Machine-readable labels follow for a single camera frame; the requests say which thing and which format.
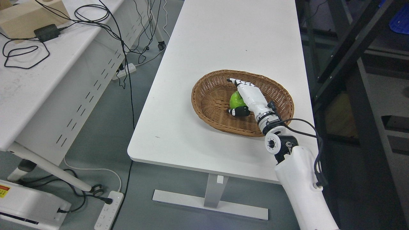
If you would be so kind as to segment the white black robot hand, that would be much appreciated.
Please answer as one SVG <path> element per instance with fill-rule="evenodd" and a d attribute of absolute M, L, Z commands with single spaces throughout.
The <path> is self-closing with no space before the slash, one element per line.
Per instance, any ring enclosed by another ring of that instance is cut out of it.
<path fill-rule="evenodd" d="M 273 110 L 267 106 L 267 100 L 261 90 L 253 83 L 234 78 L 228 78 L 227 82 L 231 82 L 237 87 L 237 91 L 249 111 L 253 112 L 257 122 L 262 119 L 262 116 L 273 113 Z"/>

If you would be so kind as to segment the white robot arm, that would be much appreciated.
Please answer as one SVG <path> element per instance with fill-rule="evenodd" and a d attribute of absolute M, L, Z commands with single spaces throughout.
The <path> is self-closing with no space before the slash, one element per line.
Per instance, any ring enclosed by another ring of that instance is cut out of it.
<path fill-rule="evenodd" d="M 323 196 L 326 185 L 320 169 L 320 154 L 298 144 L 288 135 L 291 128 L 279 116 L 275 104 L 256 106 L 255 119 L 265 135 L 265 146 L 275 156 L 274 170 L 284 188 L 301 230 L 338 230 Z"/>

